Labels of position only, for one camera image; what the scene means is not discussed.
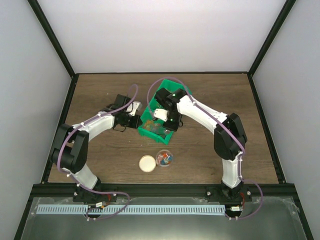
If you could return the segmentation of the green bin with star candies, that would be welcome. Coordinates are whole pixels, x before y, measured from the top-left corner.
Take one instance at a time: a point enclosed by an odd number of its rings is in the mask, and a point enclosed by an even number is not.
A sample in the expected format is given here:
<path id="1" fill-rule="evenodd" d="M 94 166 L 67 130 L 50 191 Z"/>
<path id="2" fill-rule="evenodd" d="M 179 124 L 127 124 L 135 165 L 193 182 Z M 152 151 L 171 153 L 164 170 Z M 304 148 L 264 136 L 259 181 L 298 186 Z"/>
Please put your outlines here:
<path id="1" fill-rule="evenodd" d="M 143 136 L 154 140 L 156 143 L 162 143 L 168 145 L 173 132 L 170 131 L 168 135 L 158 135 L 158 126 L 163 126 L 162 120 L 153 120 L 150 112 L 145 110 L 141 116 L 142 125 L 138 127 L 138 133 Z"/>

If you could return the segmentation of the green bin with popsicle candies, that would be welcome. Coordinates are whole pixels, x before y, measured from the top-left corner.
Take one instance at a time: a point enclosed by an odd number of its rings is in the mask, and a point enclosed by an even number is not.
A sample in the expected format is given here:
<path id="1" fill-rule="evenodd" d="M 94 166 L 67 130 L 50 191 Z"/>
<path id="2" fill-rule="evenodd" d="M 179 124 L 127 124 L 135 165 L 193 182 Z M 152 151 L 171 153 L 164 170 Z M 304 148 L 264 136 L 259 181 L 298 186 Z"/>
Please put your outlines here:
<path id="1" fill-rule="evenodd" d="M 185 90 L 184 86 L 181 83 L 170 80 L 168 78 L 163 78 L 161 81 L 157 83 L 153 83 L 153 87 L 152 87 L 152 89 L 154 90 L 154 95 L 152 97 L 153 99 L 156 96 L 156 92 L 161 88 L 165 88 L 170 93 L 173 93 L 178 89 Z"/>

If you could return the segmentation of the cream jar lid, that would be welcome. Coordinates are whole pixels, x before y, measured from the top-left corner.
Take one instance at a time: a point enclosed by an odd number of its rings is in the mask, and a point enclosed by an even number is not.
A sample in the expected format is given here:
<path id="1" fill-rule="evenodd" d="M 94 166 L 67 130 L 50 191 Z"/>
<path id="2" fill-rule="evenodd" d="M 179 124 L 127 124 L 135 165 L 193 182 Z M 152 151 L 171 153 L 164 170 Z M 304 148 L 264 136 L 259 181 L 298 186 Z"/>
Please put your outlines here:
<path id="1" fill-rule="evenodd" d="M 145 173 L 150 173 L 156 168 L 157 164 L 153 156 L 144 155 L 140 158 L 138 166 L 141 171 Z"/>

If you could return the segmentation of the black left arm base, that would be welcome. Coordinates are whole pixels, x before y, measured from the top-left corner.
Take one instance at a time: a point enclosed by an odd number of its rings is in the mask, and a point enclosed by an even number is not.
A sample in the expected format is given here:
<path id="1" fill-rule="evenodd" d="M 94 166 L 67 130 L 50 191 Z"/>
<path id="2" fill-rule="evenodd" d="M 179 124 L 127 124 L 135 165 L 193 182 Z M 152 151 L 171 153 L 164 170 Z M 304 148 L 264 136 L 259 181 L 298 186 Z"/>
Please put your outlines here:
<path id="1" fill-rule="evenodd" d="M 118 193 L 100 194 L 85 190 L 82 187 L 74 186 L 73 190 L 73 201 L 83 203 L 98 203 L 98 202 L 115 202 L 118 197 Z M 97 192 L 115 192 L 117 187 L 112 184 L 101 183 L 95 186 L 94 191 Z"/>

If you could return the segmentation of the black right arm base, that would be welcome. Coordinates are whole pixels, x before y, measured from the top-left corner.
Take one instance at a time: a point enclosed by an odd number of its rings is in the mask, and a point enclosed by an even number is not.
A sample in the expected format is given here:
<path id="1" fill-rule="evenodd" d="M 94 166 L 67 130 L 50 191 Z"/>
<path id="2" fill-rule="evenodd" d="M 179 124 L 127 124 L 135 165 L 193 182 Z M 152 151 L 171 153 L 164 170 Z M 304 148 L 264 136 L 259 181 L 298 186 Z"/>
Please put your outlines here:
<path id="1" fill-rule="evenodd" d="M 242 200 L 251 202 L 252 197 L 247 194 L 250 189 L 240 183 L 235 188 L 230 188 L 224 183 L 209 185 L 205 189 L 206 196 L 211 202 L 219 203 L 240 203 Z"/>

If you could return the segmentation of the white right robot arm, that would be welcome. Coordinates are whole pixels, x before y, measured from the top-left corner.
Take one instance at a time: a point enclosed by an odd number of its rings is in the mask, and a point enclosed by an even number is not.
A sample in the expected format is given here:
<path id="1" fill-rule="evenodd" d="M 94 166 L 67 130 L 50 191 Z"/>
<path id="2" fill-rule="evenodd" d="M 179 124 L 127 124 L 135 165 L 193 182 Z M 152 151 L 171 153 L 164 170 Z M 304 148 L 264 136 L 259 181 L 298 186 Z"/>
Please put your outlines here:
<path id="1" fill-rule="evenodd" d="M 235 114 L 216 111 L 196 100 L 183 89 L 169 92 L 159 89 L 154 99 L 160 104 L 153 112 L 156 119 L 163 121 L 163 127 L 176 132 L 182 126 L 182 116 L 187 116 L 208 129 L 214 137 L 213 148 L 222 159 L 223 198 L 229 202 L 240 196 L 238 185 L 242 181 L 240 161 L 248 141 L 242 121 Z"/>

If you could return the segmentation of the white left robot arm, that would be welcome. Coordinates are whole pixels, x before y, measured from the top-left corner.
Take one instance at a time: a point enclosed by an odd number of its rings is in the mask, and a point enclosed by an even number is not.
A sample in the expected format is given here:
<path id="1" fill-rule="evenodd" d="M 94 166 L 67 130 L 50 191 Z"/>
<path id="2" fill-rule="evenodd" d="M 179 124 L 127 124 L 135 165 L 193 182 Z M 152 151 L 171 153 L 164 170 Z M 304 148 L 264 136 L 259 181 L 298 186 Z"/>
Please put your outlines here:
<path id="1" fill-rule="evenodd" d="M 89 142 L 104 131 L 116 126 L 137 129 L 142 125 L 137 114 L 142 108 L 139 101 L 118 94 L 114 103 L 102 108 L 92 118 L 74 125 L 62 124 L 58 127 L 49 160 L 76 182 L 84 187 L 84 195 L 89 201 L 97 202 L 102 196 L 102 189 L 97 186 L 100 179 L 87 165 Z"/>

